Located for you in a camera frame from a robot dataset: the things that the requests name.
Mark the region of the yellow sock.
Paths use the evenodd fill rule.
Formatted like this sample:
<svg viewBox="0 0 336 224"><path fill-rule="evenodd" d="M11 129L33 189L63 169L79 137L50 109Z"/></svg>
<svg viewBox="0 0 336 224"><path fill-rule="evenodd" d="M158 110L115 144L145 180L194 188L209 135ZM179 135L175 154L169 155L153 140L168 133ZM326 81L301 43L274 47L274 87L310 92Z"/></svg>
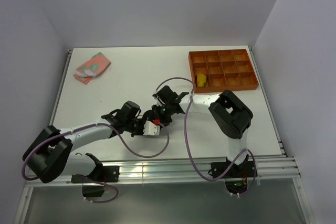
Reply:
<svg viewBox="0 0 336 224"><path fill-rule="evenodd" d="M205 74L198 74L196 76L196 85L198 88L207 87L207 76Z"/></svg>

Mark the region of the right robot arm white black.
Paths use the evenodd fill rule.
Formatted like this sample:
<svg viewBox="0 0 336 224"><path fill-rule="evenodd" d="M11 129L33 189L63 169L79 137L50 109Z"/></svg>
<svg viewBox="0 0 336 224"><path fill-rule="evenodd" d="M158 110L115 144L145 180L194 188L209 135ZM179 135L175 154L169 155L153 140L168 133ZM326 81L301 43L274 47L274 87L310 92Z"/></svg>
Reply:
<svg viewBox="0 0 336 224"><path fill-rule="evenodd" d="M253 118L252 111L230 90L220 94L177 94L164 86L153 94L159 106L159 115L184 114L184 137L187 140L187 116L189 113L209 114L228 139L227 170L234 177L240 176L246 168L249 154L247 131Z"/></svg>

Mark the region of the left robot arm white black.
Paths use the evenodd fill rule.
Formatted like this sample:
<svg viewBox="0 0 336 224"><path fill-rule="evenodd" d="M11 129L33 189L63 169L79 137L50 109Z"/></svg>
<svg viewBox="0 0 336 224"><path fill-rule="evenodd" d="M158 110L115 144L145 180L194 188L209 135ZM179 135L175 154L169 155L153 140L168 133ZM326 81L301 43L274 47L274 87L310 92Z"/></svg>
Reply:
<svg viewBox="0 0 336 224"><path fill-rule="evenodd" d="M99 120L77 128L45 127L23 155L22 176L26 180L39 179L43 183L55 180L61 174L84 176L91 182L102 181L106 175L102 161L91 153L77 149L99 140L132 136L156 136L160 126L151 110L140 115L140 107L127 101L122 108L103 115Z"/></svg>

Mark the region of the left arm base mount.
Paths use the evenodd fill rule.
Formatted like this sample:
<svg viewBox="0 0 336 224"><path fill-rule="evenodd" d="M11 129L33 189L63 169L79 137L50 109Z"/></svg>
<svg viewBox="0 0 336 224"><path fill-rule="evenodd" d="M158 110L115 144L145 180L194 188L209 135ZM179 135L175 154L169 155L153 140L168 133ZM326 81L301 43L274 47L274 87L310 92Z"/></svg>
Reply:
<svg viewBox="0 0 336 224"><path fill-rule="evenodd" d="M72 184L82 184L82 195L84 200L91 203L102 204L115 200L119 190L112 183L119 180L119 166L99 166L89 175L75 174L71 177ZM112 198L102 199L104 194L115 192Z"/></svg>

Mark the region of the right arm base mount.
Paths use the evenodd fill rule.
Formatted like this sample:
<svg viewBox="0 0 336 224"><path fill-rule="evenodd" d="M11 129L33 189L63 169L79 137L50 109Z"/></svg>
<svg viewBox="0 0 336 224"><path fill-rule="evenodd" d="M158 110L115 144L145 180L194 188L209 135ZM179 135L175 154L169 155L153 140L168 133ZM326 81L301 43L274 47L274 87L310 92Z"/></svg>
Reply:
<svg viewBox="0 0 336 224"><path fill-rule="evenodd" d="M217 178L228 168L229 164L229 160L225 162L212 162L208 174L212 176L212 178ZM256 179L257 175L255 163L246 158L240 165L234 164L223 179L225 180L225 187L229 193L241 195L249 188L248 179Z"/></svg>

